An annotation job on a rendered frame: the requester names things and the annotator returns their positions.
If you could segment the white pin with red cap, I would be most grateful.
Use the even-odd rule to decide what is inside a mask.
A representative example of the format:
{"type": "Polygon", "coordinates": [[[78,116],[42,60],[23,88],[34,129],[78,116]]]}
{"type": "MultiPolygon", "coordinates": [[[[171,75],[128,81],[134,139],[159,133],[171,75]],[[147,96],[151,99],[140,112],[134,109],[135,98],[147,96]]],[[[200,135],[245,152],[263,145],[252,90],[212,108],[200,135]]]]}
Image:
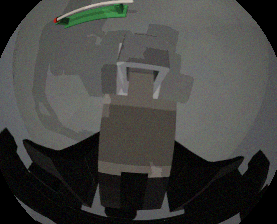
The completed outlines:
{"type": "Polygon", "coordinates": [[[134,3],[134,0],[113,0],[113,2],[111,2],[111,0],[109,0],[109,2],[102,2],[102,3],[94,3],[94,4],[90,4],[90,6],[83,6],[81,8],[78,8],[78,10],[74,10],[74,11],[70,11],[67,12],[67,14],[62,15],[62,16],[57,16],[56,19],[54,19],[54,23],[58,23],[60,22],[60,20],[62,18],[66,18],[66,16],[69,16],[71,14],[77,14],[77,12],[82,11],[82,10],[89,10],[89,8],[93,8],[93,7],[101,7],[101,6],[106,6],[106,4],[118,4],[118,3],[122,3],[122,4],[127,4],[127,3],[134,3]]]}

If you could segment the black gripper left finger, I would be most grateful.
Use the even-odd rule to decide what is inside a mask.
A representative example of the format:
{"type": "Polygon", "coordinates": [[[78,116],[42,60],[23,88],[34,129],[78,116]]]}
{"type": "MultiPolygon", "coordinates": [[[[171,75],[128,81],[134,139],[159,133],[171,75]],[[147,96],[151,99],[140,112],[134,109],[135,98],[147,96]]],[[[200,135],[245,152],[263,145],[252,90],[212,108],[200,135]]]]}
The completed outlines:
{"type": "Polygon", "coordinates": [[[60,179],[83,206],[91,208],[98,186],[99,132],[61,151],[42,147],[28,139],[22,143],[30,160],[60,179]]]}

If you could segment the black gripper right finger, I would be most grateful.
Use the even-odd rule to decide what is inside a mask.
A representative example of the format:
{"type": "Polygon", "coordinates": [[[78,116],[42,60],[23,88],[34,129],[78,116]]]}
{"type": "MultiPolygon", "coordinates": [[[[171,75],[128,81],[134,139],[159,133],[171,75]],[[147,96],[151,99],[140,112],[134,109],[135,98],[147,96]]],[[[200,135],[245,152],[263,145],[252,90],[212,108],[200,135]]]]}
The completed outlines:
{"type": "Polygon", "coordinates": [[[175,140],[170,180],[166,188],[170,212],[183,209],[216,179],[239,168],[243,160],[242,156],[230,160],[203,160],[175,140]]]}

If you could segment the green cradle stand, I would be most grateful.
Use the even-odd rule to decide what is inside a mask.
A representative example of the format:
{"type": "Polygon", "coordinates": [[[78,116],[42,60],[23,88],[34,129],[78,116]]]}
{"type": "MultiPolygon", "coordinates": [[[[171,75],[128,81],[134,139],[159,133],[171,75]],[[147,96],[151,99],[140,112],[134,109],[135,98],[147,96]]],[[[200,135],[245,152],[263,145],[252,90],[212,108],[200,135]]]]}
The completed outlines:
{"type": "Polygon", "coordinates": [[[109,18],[126,18],[127,14],[127,6],[126,4],[118,3],[114,4],[114,6],[107,7],[98,7],[94,8],[94,10],[87,10],[81,12],[81,14],[75,14],[73,16],[67,16],[67,18],[62,18],[60,22],[54,24],[61,24],[61,26],[65,26],[65,28],[69,28],[71,26],[77,26],[77,24],[91,22],[91,20],[99,20],[99,19],[109,19],[109,18]]]}

